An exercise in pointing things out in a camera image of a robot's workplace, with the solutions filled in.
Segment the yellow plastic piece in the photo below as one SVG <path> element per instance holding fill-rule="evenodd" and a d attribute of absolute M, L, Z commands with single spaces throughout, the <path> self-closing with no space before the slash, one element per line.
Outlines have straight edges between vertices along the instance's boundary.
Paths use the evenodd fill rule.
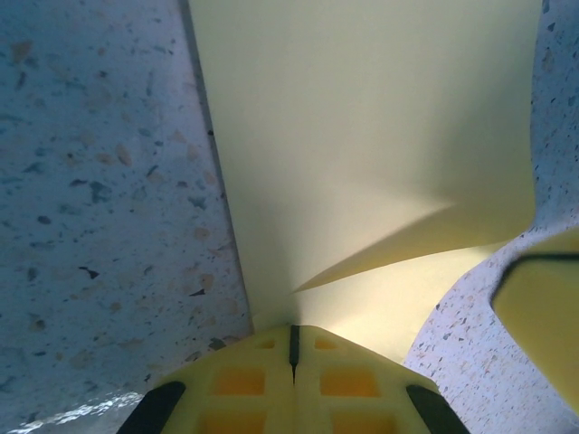
<path fill-rule="evenodd" d="M 405 387 L 434 382 L 337 335 L 300 327 L 295 385 L 290 328 L 192 363 L 160 384 L 185 393 L 163 434 L 429 434 Z"/>
<path fill-rule="evenodd" d="M 493 308 L 579 414 L 579 229 L 525 251 L 498 289 Z"/>

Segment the floor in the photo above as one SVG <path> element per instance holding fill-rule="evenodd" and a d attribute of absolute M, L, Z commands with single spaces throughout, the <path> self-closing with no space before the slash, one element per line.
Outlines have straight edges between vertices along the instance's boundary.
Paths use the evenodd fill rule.
<path fill-rule="evenodd" d="M 0 0 L 0 432 L 105 432 L 57 424 L 251 332 L 182 7 Z"/>
<path fill-rule="evenodd" d="M 251 332 L 186 1 L 0 10 L 0 432 L 112 433 L 161 374 Z M 543 10 L 535 226 L 457 283 L 406 361 L 473 434 L 576 423 L 486 304 L 518 250 L 579 222 L 579 5 Z"/>

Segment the yellow plastic object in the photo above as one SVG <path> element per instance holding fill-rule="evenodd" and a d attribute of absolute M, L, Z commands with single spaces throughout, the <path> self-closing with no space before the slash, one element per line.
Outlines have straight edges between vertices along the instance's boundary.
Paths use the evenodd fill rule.
<path fill-rule="evenodd" d="M 255 329 L 321 326 L 402 361 L 532 220 L 540 2 L 190 4 Z"/>
<path fill-rule="evenodd" d="M 579 414 L 579 229 L 525 251 L 505 271 L 492 306 Z"/>
<path fill-rule="evenodd" d="M 157 426 L 147 433 L 468 434 L 434 382 L 314 326 L 247 338 L 152 392 L 171 385 L 183 387 L 174 407 L 163 410 L 169 398 L 146 396 L 146 409 L 139 404 L 119 433 Z M 156 425 L 154 413 L 167 420 Z"/>

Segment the black edge strip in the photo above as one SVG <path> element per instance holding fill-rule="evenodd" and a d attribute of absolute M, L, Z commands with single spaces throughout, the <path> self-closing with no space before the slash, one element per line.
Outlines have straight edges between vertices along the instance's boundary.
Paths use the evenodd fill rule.
<path fill-rule="evenodd" d="M 407 386 L 406 392 L 431 434 L 469 434 L 441 395 L 415 384 Z"/>
<path fill-rule="evenodd" d="M 184 392 L 182 382 L 168 382 L 148 392 L 117 434 L 161 434 Z"/>
<path fill-rule="evenodd" d="M 507 265 L 507 267 L 503 270 L 502 275 L 500 276 L 500 280 L 498 281 L 497 284 L 497 288 L 495 289 L 495 291 L 493 292 L 493 294 L 490 296 L 490 305 L 493 307 L 493 304 L 495 302 L 495 298 L 497 297 L 497 294 L 499 293 L 499 291 L 502 289 L 502 287 L 505 285 L 505 283 L 507 282 L 508 278 L 510 276 L 512 276 L 513 272 L 515 271 L 515 269 L 521 265 L 524 265 L 528 262 L 535 262 L 535 261 L 541 261 L 541 260 L 546 260 L 546 261 L 551 261 L 551 262 L 557 262 L 557 261 L 562 261 L 562 262 L 573 262 L 573 261 L 579 261 L 579 253 L 565 253 L 565 252 L 554 252 L 554 253 L 529 253 L 527 255 L 523 255 L 515 260 L 513 260 L 511 263 L 509 263 Z"/>
<path fill-rule="evenodd" d="M 299 325 L 292 325 L 289 330 L 289 364 L 291 365 L 291 374 L 295 384 L 296 368 L 299 363 Z"/>

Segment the pale yellow paper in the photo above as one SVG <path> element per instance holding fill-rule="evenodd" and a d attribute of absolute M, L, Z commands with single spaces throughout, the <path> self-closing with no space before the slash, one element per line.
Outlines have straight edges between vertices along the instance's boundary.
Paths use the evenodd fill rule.
<path fill-rule="evenodd" d="M 256 327 L 307 312 L 401 357 L 477 246 L 531 220 L 540 2 L 191 5 Z"/>

